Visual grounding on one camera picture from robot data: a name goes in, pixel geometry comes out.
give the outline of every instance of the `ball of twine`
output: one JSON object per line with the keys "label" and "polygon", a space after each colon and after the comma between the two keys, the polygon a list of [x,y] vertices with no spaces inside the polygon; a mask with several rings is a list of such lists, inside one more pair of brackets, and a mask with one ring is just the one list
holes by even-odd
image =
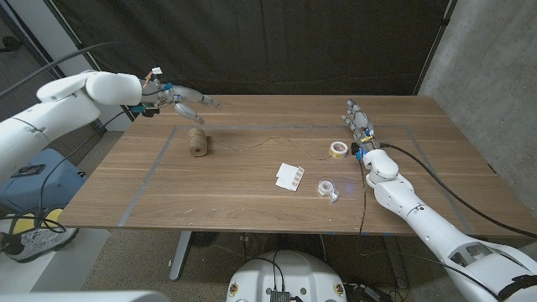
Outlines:
{"label": "ball of twine", "polygon": [[194,156],[203,156],[207,153],[207,136],[205,131],[192,128],[188,132],[188,149]]}

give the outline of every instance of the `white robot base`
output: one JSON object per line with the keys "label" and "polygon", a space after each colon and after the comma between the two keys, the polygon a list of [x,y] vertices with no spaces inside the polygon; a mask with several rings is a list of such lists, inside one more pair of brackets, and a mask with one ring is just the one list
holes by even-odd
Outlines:
{"label": "white robot base", "polygon": [[[297,251],[277,252],[274,262],[282,270],[284,275],[282,282],[278,268],[273,268],[271,263],[273,259],[274,252],[265,253],[252,258],[238,269],[229,282],[226,301],[270,302],[284,300],[283,297],[304,302],[347,301],[341,278],[321,260]],[[274,274],[276,291],[274,291]]]}

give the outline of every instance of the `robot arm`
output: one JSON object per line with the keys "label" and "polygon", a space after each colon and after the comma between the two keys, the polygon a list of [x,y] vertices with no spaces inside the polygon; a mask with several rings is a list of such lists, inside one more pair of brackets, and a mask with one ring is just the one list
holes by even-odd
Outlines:
{"label": "robot arm", "polygon": [[88,71],[44,85],[37,91],[41,103],[0,122],[0,182],[25,166],[55,139],[95,121],[101,114],[95,102],[136,106],[143,110],[174,102],[179,114],[197,122],[203,119],[182,104],[183,100],[222,108],[212,98],[193,89],[155,83],[159,89],[158,101],[143,106],[140,106],[142,86],[135,75]]}
{"label": "robot arm", "polygon": [[[456,268],[485,285],[506,301],[529,301],[537,295],[537,262],[519,250],[465,235],[427,206],[399,173],[398,165],[377,148],[373,126],[365,113],[349,101],[344,121],[354,132],[357,144],[352,152],[370,169],[367,183],[374,188],[377,202],[404,219],[425,245],[444,264]],[[446,269],[469,301],[496,301],[497,298],[466,276]]]}

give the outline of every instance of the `concrete wall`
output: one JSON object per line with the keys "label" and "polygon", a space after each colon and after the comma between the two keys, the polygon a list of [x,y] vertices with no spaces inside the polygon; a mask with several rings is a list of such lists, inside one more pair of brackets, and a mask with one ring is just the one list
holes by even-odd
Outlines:
{"label": "concrete wall", "polygon": [[459,0],[419,94],[537,218],[537,1]]}

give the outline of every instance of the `white card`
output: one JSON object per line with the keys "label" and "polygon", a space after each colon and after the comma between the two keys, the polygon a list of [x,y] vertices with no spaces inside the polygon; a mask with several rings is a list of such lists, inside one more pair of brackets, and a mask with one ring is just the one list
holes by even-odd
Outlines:
{"label": "white card", "polygon": [[300,180],[304,175],[304,169],[301,167],[294,167],[290,164],[282,163],[279,167],[276,177],[276,185],[287,190],[296,191],[298,189]]}

